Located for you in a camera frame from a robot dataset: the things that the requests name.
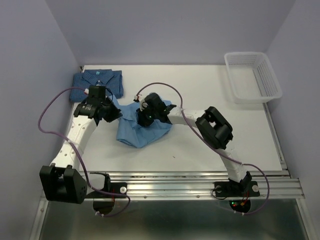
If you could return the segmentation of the light blue long sleeve shirt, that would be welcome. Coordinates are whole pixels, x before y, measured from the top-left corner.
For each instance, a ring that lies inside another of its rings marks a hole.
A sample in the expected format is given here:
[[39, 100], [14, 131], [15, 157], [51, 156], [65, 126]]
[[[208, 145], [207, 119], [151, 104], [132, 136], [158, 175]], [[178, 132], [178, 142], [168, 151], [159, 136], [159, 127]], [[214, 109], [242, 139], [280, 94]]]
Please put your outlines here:
[[114, 99], [113, 103], [122, 113], [118, 119], [116, 133], [116, 140], [121, 143], [138, 149], [143, 148], [162, 138], [172, 128], [171, 124], [162, 123], [157, 119], [150, 126], [142, 127], [138, 124], [139, 104], [137, 102], [121, 105], [117, 99]]

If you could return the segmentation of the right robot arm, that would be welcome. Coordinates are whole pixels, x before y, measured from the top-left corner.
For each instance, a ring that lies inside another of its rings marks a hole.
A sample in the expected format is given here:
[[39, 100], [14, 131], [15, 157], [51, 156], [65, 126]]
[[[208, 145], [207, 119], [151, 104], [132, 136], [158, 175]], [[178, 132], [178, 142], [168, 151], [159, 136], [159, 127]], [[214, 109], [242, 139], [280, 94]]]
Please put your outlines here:
[[155, 92], [147, 96], [137, 94], [134, 101], [139, 103], [136, 112], [138, 124], [142, 127], [149, 127], [158, 120], [165, 124], [197, 129], [195, 133], [220, 156], [226, 168], [228, 183], [215, 184], [221, 198], [243, 196], [250, 191], [251, 174], [241, 162], [232, 159], [232, 151], [227, 151], [227, 144], [233, 140], [233, 128], [215, 107], [189, 111], [182, 106], [165, 103]]

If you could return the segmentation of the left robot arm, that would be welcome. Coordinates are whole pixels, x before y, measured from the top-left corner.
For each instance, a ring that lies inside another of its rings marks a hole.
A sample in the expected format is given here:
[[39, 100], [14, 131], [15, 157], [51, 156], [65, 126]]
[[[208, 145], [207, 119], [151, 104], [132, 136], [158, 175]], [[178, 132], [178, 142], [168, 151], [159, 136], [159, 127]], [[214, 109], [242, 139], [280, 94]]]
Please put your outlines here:
[[81, 101], [70, 119], [67, 135], [57, 133], [63, 144], [50, 165], [41, 167], [39, 176], [45, 197], [49, 201], [81, 204], [87, 195], [89, 178], [82, 177], [79, 168], [87, 143], [99, 122], [111, 123], [122, 116], [119, 108], [106, 95], [106, 87], [91, 85], [84, 89]]

